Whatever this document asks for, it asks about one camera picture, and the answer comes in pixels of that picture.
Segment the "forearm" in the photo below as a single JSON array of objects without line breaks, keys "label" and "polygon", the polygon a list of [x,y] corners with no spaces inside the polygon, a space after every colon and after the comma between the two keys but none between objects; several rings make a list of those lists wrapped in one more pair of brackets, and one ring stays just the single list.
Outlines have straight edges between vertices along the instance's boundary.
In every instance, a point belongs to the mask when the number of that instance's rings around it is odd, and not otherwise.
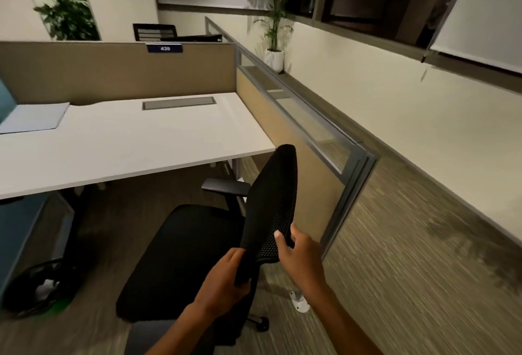
[{"label": "forearm", "polygon": [[373,341],[339,303],[328,285],[317,288],[306,298],[321,320],[339,355],[382,355]]},{"label": "forearm", "polygon": [[189,304],[146,355],[189,355],[211,324],[212,318],[196,305]]}]

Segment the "white plant pot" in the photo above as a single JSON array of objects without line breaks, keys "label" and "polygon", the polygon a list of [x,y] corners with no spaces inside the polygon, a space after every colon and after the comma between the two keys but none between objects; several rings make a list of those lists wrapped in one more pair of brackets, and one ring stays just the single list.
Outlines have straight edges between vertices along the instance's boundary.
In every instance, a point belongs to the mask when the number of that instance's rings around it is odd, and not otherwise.
[{"label": "white plant pot", "polygon": [[265,63],[274,69],[277,73],[283,72],[284,69],[284,52],[265,50]]}]

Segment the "desk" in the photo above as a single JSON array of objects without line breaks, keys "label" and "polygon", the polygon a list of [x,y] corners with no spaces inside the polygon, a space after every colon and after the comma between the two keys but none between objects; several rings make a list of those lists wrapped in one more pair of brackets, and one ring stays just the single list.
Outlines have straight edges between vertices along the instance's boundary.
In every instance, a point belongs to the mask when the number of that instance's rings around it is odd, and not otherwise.
[{"label": "desk", "polygon": [[157,98],[70,106],[53,130],[0,135],[0,199],[271,152],[236,93],[142,110]]}]

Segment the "beige partition panel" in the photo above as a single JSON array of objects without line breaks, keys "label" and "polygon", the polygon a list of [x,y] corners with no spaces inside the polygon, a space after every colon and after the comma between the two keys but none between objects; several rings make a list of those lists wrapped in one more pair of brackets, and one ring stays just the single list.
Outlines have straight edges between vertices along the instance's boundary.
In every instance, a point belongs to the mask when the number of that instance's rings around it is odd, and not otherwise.
[{"label": "beige partition panel", "polygon": [[0,79],[18,103],[234,92],[234,74],[234,46],[227,43],[150,54],[139,42],[0,42]]},{"label": "beige partition panel", "polygon": [[298,184],[294,221],[319,241],[341,198],[344,186],[306,144],[298,130],[238,70],[238,94],[275,146],[290,143],[297,150]]}]

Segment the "hand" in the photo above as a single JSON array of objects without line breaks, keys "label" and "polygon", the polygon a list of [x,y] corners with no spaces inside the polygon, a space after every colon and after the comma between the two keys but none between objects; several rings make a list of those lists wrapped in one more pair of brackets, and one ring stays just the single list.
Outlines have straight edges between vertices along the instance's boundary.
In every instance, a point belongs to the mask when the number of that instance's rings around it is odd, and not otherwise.
[{"label": "hand", "polygon": [[287,246],[279,230],[274,233],[279,260],[304,297],[310,300],[328,288],[321,261],[321,245],[299,231],[294,223],[290,226],[290,233],[296,243],[294,249]]},{"label": "hand", "polygon": [[244,253],[245,250],[240,248],[229,250],[212,267],[194,299],[193,305],[198,306],[212,320],[225,315],[250,293],[250,282],[240,287],[234,285],[235,274]]}]

